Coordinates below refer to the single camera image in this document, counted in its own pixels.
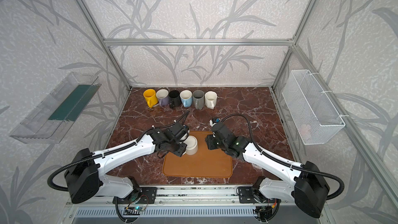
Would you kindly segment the cream round mug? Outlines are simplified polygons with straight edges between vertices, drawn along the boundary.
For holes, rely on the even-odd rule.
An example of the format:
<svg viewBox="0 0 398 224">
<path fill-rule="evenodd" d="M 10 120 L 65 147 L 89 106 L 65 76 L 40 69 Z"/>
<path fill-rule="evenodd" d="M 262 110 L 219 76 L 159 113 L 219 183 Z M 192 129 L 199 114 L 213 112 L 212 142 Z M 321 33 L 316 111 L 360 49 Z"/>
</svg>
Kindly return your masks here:
<svg viewBox="0 0 398 224">
<path fill-rule="evenodd" d="M 188 136 L 187 139 L 184 141 L 186 146 L 185 154 L 187 155 L 194 155 L 198 151 L 198 140 L 194 136 Z"/>
</svg>

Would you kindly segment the black mug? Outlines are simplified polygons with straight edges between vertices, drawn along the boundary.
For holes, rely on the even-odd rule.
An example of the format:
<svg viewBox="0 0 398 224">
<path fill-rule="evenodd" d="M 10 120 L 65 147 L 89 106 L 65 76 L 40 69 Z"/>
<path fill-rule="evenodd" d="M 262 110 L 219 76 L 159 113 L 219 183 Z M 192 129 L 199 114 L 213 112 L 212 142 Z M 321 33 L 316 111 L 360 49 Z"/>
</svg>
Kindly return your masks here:
<svg viewBox="0 0 398 224">
<path fill-rule="evenodd" d="M 181 98 L 180 98 L 180 92 L 178 90 L 170 91 L 169 92 L 169 98 L 170 98 L 169 107 L 171 109 L 179 107 L 182 104 Z"/>
</svg>

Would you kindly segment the white faceted mug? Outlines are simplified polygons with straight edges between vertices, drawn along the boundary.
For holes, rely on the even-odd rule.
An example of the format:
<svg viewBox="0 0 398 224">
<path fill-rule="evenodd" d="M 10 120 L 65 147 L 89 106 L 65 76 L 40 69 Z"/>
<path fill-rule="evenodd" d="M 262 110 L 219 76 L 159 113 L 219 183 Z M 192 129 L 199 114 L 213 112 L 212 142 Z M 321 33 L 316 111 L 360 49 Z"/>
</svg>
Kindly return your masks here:
<svg viewBox="0 0 398 224">
<path fill-rule="evenodd" d="M 218 95 L 214 91 L 208 91 L 205 93 L 205 105 L 209 109 L 214 109 L 217 103 Z"/>
</svg>

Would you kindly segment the purple mug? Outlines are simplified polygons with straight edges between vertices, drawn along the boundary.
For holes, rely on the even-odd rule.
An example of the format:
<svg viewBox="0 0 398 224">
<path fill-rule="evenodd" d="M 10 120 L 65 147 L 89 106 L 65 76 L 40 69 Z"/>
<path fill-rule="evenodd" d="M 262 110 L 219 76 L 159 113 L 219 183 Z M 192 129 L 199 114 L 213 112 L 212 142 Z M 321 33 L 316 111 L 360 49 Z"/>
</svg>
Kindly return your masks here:
<svg viewBox="0 0 398 224">
<path fill-rule="evenodd" d="M 158 99 L 161 107 L 167 107 L 170 104 L 169 91 L 167 89 L 160 89 L 156 92 L 156 98 Z"/>
</svg>

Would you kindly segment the yellow mug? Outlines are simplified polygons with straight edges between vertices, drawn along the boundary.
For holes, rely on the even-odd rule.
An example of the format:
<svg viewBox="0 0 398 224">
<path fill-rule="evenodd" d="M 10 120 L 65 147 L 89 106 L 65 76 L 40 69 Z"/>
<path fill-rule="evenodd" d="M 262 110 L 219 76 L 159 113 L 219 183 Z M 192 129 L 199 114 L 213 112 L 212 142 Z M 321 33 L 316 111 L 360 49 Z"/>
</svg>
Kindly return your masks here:
<svg viewBox="0 0 398 224">
<path fill-rule="evenodd" d="M 156 91 L 154 89 L 145 90 L 143 96 L 149 108 L 153 108 L 159 103 L 156 97 Z"/>
</svg>

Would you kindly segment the light blue mug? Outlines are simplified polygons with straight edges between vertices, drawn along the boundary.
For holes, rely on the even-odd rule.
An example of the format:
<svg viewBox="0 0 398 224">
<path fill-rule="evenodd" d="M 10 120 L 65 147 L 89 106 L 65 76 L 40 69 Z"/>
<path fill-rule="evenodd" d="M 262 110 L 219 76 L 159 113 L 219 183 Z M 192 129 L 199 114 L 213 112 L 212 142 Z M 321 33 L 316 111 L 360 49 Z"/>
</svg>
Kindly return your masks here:
<svg viewBox="0 0 398 224">
<path fill-rule="evenodd" d="M 180 93 L 180 99 L 185 108 L 188 108 L 193 103 L 193 96 L 190 90 L 183 90 Z"/>
</svg>

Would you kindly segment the grey mug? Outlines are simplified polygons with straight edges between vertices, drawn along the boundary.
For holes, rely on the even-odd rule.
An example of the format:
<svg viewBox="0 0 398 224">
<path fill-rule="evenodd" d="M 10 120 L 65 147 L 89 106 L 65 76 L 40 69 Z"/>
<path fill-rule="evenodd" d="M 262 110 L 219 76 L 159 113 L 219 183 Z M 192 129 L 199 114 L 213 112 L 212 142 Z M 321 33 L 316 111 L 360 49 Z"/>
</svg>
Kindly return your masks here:
<svg viewBox="0 0 398 224">
<path fill-rule="evenodd" d="M 202 90 L 196 90 L 192 96 L 195 109 L 201 110 L 205 105 L 205 93 Z"/>
</svg>

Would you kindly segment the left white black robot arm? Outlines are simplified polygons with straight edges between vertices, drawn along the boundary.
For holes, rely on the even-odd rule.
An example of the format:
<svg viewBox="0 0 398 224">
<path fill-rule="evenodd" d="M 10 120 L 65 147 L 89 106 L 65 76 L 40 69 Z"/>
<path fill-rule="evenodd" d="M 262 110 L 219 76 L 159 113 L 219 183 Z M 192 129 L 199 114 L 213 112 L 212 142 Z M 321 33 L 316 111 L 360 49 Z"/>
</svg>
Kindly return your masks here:
<svg viewBox="0 0 398 224">
<path fill-rule="evenodd" d="M 139 157 L 157 153 L 161 157 L 172 153 L 181 157 L 187 148 L 189 127 L 185 121 L 189 112 L 164 126 L 152 126 L 132 141 L 91 152 L 80 150 L 70 164 L 54 171 L 47 179 L 50 188 L 65 191 L 73 204 L 93 197 L 126 199 L 139 189 L 135 180 L 108 175 L 111 170 Z"/>
</svg>

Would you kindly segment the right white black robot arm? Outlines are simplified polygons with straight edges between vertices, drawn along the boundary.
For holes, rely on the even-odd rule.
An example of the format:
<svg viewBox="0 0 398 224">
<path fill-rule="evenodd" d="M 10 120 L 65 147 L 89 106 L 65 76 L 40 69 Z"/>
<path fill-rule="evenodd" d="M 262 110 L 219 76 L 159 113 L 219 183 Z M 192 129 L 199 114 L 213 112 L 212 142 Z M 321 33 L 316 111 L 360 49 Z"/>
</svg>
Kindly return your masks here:
<svg viewBox="0 0 398 224">
<path fill-rule="evenodd" d="M 326 201 L 343 193 L 345 184 L 339 177 L 319 171 L 312 162 L 294 162 L 262 148 L 254 140 L 252 130 L 248 138 L 236 136 L 225 125 L 226 120 L 227 117 L 210 120 L 212 134 L 206 137 L 206 145 L 209 150 L 221 149 L 232 158 L 277 176 L 277 180 L 265 177 L 253 185 L 253 195 L 259 203 L 268 199 L 294 201 L 301 211 L 319 218 Z"/>
</svg>

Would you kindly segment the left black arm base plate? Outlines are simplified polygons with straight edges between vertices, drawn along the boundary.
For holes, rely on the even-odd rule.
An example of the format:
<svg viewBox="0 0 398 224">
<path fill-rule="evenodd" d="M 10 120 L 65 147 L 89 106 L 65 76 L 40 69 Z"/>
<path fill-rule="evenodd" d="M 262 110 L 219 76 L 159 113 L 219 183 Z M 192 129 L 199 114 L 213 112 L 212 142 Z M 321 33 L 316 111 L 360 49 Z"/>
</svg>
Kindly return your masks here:
<svg viewBox="0 0 398 224">
<path fill-rule="evenodd" d="M 154 204 L 157 196 L 157 187 L 142 187 L 137 197 L 133 198 L 132 204 Z"/>
</svg>

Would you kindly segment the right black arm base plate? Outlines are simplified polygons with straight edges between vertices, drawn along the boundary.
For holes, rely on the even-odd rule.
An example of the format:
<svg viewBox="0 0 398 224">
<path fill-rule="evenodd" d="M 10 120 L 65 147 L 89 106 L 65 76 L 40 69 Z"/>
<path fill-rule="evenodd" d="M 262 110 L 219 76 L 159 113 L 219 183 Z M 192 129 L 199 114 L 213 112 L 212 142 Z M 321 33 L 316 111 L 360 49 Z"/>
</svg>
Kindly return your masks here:
<svg viewBox="0 0 398 224">
<path fill-rule="evenodd" d="M 279 204 L 279 199 L 266 198 L 259 189 L 254 187 L 237 187 L 236 193 L 239 197 L 240 203 L 265 203 L 265 204 Z"/>
</svg>

